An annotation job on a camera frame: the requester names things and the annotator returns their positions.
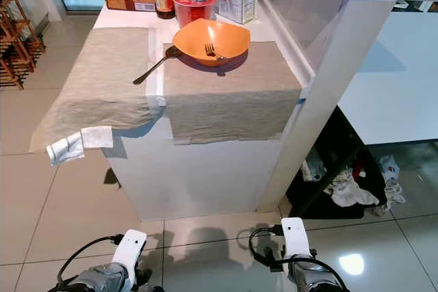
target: red container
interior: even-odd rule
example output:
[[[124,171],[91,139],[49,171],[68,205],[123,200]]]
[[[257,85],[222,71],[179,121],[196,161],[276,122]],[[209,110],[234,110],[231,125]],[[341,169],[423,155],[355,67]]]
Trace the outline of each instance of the red container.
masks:
[[[198,18],[213,19],[215,2],[216,0],[173,0],[179,26],[183,27]]]

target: bowl rim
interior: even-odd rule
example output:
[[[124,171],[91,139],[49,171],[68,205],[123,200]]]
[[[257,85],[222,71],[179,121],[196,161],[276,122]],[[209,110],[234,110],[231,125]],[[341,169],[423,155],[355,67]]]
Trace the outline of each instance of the bowl rim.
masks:
[[[195,23],[195,22],[198,21],[198,20],[211,21],[211,22],[213,22],[214,24],[231,25],[231,26],[234,26],[234,27],[237,27],[237,28],[239,28],[239,29],[242,29],[242,30],[246,31],[246,34],[247,34],[247,36],[248,36],[248,40],[247,40],[247,42],[246,42],[245,49],[244,49],[242,52],[240,52],[240,53],[238,53],[238,54],[236,54],[235,56],[230,57],[230,58],[234,58],[234,57],[240,56],[241,54],[245,53],[245,52],[249,49],[249,45],[250,45],[250,43],[251,43],[251,32],[250,32],[249,29],[246,29],[246,28],[244,28],[244,27],[240,27],[239,25],[234,25],[234,24],[226,23],[226,22],[219,22],[219,21],[214,21],[214,20],[207,20],[206,18],[202,18],[202,17],[201,17],[201,18],[198,18],[197,20],[192,21],[192,22],[190,22],[189,24],[187,24],[187,25],[185,25],[184,27],[182,27],[182,28],[181,28],[181,29],[180,29],[180,30],[179,30],[179,31],[173,36],[172,43],[175,44],[175,38],[181,33],[181,31],[183,31],[183,29],[184,29],[185,27],[187,27],[188,25],[190,25],[190,24],[192,24],[192,23]],[[189,55],[189,56],[193,57],[194,59],[201,59],[201,60],[211,61],[211,62],[215,62],[215,61],[216,61],[216,59],[212,59],[210,56],[207,56],[207,55],[204,55],[203,57],[199,57],[199,56],[197,56],[197,55],[195,55],[195,54],[193,54],[193,53],[189,53],[189,52],[185,52],[185,51],[182,51],[182,52],[185,53],[186,55]]]

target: orange bowl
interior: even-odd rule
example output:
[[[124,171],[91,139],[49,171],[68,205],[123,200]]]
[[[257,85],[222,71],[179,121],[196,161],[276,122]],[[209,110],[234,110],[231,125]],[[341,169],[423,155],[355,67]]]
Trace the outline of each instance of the orange bowl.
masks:
[[[211,42],[214,50],[228,59],[218,61],[207,56],[205,44]],[[250,32],[243,27],[200,18],[183,27],[173,37],[174,45],[205,66],[221,66],[249,47]]]

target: fork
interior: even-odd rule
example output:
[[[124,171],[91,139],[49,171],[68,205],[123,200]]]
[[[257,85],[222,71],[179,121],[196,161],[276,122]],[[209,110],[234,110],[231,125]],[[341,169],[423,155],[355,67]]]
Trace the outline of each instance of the fork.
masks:
[[[227,58],[225,56],[221,56],[217,51],[214,50],[213,43],[208,42],[205,44],[205,52],[207,56],[216,57],[218,61],[225,61]]]

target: black cable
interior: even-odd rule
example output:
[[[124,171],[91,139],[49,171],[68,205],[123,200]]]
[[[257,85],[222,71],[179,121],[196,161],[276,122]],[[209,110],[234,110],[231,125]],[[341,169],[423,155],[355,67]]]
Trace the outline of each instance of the black cable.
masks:
[[[251,233],[251,235],[249,236],[249,250],[251,251],[251,254],[254,256],[254,259],[256,261],[259,261],[263,265],[269,267],[270,261],[266,257],[262,256],[260,253],[257,253],[254,250],[254,247],[253,247],[253,238],[254,238],[254,236],[257,235],[258,233],[261,233],[261,232],[269,232],[269,233],[271,233],[271,229],[268,228],[268,227],[264,227],[264,228],[258,228],[256,230],[254,230]]]
[[[68,260],[65,262],[65,264],[61,267],[61,270],[57,273],[57,287],[59,287],[59,288],[64,287],[64,280],[62,279],[62,273],[67,268],[67,266],[71,263],[71,261],[74,258],[76,258],[76,256],[79,253],[84,251],[86,248],[89,248],[93,244],[96,244],[96,243],[101,242],[101,241],[107,241],[107,240],[114,241],[116,238],[117,238],[117,235],[101,237],[100,239],[95,239],[94,241],[91,241],[90,243],[84,245],[82,248],[80,248],[78,251],[76,251],[70,258],[68,258]]]
[[[273,228],[268,228],[268,227],[258,228],[251,233],[251,235],[249,237],[249,250],[251,251],[251,254],[254,256],[254,259],[256,261],[259,261],[261,264],[263,264],[267,267],[270,267],[271,265],[280,265],[282,263],[298,263],[298,262],[315,263],[316,265],[319,265],[319,266],[325,268],[325,270],[331,272],[334,275],[334,277],[336,278],[336,280],[338,281],[341,288],[345,292],[349,291],[347,289],[347,286],[345,285],[344,281],[342,280],[341,276],[339,276],[339,274],[332,267],[330,267],[326,263],[323,263],[322,261],[319,261],[315,258],[289,258],[289,259],[275,260],[275,262],[269,261],[266,257],[262,256],[260,253],[257,253],[253,247],[253,238],[255,235],[257,235],[260,232],[272,233]]]

